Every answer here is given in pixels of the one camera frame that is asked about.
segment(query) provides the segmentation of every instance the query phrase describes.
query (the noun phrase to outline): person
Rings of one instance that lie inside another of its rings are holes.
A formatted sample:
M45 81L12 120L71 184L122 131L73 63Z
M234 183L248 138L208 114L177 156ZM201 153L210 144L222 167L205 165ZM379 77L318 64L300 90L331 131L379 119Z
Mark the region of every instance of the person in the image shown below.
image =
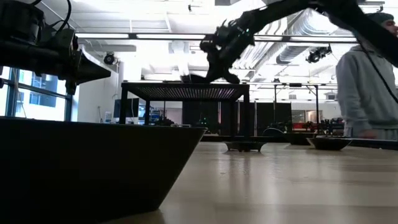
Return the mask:
M377 12L367 16L393 35L398 35L393 15ZM336 66L338 102L345 120L344 135L350 138L398 140L398 104L389 94L366 51L388 88L397 95L393 67L373 51L366 40L353 33L365 50L360 45L351 48Z

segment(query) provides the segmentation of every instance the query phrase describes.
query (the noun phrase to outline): gray hoodie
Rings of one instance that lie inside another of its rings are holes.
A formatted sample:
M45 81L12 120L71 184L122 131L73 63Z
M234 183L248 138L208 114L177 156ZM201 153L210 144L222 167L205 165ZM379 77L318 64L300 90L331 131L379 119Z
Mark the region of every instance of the gray hoodie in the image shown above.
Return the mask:
M393 93L397 95L392 65L369 52ZM361 46L351 48L336 66L338 102L346 128L398 129L398 104L391 97Z

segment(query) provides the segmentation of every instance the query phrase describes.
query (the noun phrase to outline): black robotic arm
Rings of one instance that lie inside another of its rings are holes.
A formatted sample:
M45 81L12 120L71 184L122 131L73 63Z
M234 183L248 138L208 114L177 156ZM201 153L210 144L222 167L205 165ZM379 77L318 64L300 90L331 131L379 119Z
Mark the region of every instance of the black robotic arm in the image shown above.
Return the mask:
M239 19L217 27L213 35L200 43L208 53L209 70L206 78L193 79L197 83L210 83L225 78L230 83L240 82L229 68L248 45L254 45L254 34L267 24L306 8L326 14L330 21L344 29L356 30L383 55L398 67L398 38L364 15L357 0L282 0L266 7L246 11Z

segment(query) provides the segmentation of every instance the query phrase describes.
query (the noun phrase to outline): spotlight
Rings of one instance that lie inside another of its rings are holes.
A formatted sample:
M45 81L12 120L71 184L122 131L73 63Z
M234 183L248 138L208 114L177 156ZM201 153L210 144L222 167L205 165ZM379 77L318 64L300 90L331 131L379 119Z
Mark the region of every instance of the spotlight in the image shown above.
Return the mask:
M310 55L305 59L308 63L317 63L326 55L333 53L331 47L319 47L315 50L310 51Z
M118 62L117 58L114 56L114 52L106 53L104 57L104 63L107 65L114 65Z

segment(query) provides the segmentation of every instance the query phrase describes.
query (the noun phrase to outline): wooden table surface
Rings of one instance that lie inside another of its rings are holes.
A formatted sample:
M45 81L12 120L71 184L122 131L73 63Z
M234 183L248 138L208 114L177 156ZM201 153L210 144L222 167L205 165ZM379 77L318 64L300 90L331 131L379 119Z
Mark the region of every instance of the wooden table surface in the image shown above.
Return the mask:
M107 223L396 224L398 152L203 142L160 210Z

